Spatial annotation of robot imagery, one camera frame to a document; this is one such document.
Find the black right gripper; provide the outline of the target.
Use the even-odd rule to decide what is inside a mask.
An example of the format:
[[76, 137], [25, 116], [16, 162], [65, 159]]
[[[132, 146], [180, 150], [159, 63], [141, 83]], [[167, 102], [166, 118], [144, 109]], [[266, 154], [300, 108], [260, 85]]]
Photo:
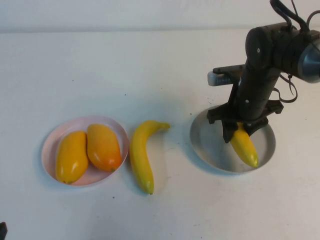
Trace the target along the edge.
[[233, 84], [228, 102], [207, 113], [210, 124], [223, 121], [225, 143], [229, 143], [238, 130], [236, 122], [248, 123], [246, 133], [249, 136], [267, 125], [253, 123], [273, 113], [268, 110], [268, 101], [280, 74], [277, 68], [255, 68], [248, 61], [242, 65], [217, 67], [208, 73], [210, 86]]

